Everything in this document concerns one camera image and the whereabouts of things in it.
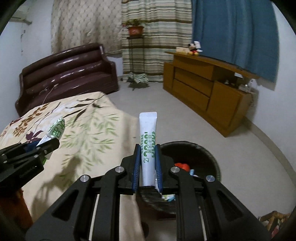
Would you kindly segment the green white snack wrapper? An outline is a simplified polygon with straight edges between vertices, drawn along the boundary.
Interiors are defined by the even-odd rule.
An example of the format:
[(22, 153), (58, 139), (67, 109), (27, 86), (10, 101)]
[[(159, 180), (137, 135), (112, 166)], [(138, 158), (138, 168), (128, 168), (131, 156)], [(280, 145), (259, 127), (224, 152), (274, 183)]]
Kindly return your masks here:
[(53, 123), (46, 135), (38, 142), (37, 147), (53, 138), (60, 140), (65, 130), (65, 120), (61, 117)]

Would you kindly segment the red plastic bag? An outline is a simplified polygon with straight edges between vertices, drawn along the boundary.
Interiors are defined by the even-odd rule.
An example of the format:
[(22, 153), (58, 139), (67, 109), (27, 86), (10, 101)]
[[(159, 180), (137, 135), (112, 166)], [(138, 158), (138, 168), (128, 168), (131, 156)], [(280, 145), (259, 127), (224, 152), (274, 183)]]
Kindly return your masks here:
[(188, 164), (186, 164), (186, 163), (175, 163), (175, 166), (179, 167), (179, 168), (181, 168), (181, 169), (183, 169), (183, 170), (185, 170), (187, 172), (190, 171), (190, 166)]

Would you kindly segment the white green toothpaste tube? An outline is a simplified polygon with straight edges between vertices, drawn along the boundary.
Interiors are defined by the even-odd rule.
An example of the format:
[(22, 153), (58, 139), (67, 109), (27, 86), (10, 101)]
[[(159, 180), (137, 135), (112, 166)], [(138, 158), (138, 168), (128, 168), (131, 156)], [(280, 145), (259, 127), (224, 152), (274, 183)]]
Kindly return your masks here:
[(155, 186), (157, 112), (139, 114), (142, 186)]

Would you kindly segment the teal white tube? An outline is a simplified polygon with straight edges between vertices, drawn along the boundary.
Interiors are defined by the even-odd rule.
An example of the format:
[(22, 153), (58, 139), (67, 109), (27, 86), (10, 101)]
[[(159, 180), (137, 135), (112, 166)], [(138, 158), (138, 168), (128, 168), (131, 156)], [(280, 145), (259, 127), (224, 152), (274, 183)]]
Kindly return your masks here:
[(189, 174), (193, 177), (198, 177), (198, 175), (195, 174), (195, 170), (194, 169), (190, 169), (189, 170)]

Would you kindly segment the black lined trash bin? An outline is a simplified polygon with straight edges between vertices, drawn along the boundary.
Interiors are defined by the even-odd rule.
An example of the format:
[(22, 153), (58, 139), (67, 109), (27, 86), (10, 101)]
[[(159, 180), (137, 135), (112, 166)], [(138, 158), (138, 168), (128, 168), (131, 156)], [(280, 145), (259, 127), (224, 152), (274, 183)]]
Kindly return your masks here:
[[(161, 153), (172, 158), (179, 168), (189, 172), (194, 177), (206, 177), (212, 175), (217, 180), (221, 180), (221, 171), (217, 160), (204, 147), (187, 142), (174, 141), (160, 145)], [(138, 193), (142, 201), (156, 211), (175, 214), (175, 196), (161, 195), (157, 189), (145, 191), (141, 189)]]

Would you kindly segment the wooden sideboard cabinet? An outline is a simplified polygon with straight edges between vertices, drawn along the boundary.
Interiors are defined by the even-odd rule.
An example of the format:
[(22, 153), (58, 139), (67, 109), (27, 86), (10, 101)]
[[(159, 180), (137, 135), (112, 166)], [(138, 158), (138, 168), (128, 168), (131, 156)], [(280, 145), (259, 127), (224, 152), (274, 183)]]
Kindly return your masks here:
[(164, 63), (163, 88), (227, 137), (241, 125), (253, 99), (249, 90), (237, 87), (236, 73), (258, 78), (217, 59), (175, 52), (173, 61)]

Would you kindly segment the air conditioner unit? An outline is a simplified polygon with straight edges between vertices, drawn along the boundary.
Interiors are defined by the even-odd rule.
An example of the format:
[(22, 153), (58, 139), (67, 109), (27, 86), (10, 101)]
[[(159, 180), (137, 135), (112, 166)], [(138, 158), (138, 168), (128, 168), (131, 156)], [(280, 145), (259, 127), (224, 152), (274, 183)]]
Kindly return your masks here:
[(10, 22), (25, 23), (27, 25), (32, 24), (32, 21), (27, 20), (26, 15), (22, 12), (14, 13), (13, 16), (10, 18)]

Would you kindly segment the beige patterned curtain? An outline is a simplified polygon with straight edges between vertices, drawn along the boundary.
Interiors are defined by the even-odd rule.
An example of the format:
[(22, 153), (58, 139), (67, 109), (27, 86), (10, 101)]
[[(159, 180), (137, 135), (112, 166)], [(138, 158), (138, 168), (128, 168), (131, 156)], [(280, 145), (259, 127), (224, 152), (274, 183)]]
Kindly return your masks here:
[(121, 1), (54, 1), (51, 14), (52, 53), (99, 43), (108, 55), (121, 52)]

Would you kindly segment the white router on cabinet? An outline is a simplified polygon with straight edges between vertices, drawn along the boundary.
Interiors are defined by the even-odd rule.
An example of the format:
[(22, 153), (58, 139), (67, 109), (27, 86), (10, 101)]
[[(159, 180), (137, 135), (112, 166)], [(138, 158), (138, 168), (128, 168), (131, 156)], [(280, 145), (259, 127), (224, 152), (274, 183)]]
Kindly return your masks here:
[(254, 83), (253, 78), (243, 78), (238, 81), (238, 89), (241, 91), (244, 91), (246, 93), (251, 93), (253, 90), (253, 83)]

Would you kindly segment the black metal plant stand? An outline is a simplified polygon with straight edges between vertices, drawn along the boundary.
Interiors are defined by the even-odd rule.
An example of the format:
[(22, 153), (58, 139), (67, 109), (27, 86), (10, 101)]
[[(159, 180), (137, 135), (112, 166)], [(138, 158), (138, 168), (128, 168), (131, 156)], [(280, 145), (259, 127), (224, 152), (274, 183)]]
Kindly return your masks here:
[(128, 42), (128, 55), (130, 71), (133, 74), (145, 73), (145, 36), (136, 35), (126, 38)]

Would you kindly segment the potted plant red pot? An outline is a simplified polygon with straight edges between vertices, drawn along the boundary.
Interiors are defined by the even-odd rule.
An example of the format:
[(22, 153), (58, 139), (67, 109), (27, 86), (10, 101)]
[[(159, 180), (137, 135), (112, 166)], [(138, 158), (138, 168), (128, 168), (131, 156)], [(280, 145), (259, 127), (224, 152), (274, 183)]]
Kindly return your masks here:
[(128, 34), (130, 37), (139, 37), (143, 35), (144, 25), (146, 23), (147, 23), (147, 20), (132, 19), (122, 23), (122, 26), (124, 28), (127, 28)]

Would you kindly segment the mickey mouse plush toy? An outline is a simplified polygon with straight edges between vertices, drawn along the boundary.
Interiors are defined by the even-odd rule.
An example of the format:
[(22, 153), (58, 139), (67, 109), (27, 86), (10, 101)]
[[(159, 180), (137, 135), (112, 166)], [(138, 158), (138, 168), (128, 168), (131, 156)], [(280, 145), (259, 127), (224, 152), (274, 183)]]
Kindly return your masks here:
[(188, 45), (188, 54), (192, 56), (198, 56), (203, 50), (201, 49), (200, 44), (191, 43)]

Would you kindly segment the white box on cabinet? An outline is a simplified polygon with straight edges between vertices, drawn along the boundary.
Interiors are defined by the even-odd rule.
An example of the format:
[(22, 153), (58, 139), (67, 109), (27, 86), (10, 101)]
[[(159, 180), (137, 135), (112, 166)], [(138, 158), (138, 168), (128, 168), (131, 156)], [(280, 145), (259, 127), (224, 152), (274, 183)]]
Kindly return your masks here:
[(176, 47), (176, 53), (188, 54), (189, 53), (189, 48)]

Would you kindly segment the blue curtain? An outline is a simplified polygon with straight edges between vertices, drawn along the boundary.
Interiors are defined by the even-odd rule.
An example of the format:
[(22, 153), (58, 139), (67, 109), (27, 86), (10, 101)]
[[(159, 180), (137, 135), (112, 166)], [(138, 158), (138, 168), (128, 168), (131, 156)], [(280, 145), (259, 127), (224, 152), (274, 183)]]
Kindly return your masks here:
[(271, 1), (192, 1), (192, 21), (192, 39), (204, 56), (276, 81), (279, 36)]

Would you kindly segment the striped curtain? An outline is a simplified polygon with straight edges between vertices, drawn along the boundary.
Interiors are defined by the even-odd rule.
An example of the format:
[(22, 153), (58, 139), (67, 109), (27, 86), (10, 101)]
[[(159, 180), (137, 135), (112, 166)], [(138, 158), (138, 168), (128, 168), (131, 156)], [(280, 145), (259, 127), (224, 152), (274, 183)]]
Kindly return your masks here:
[[(191, 1), (122, 1), (122, 22), (147, 20), (145, 36), (145, 74), (149, 81), (163, 80), (164, 63), (172, 61), (169, 51), (186, 47), (192, 41)], [(128, 30), (122, 33), (123, 78), (130, 71)]]

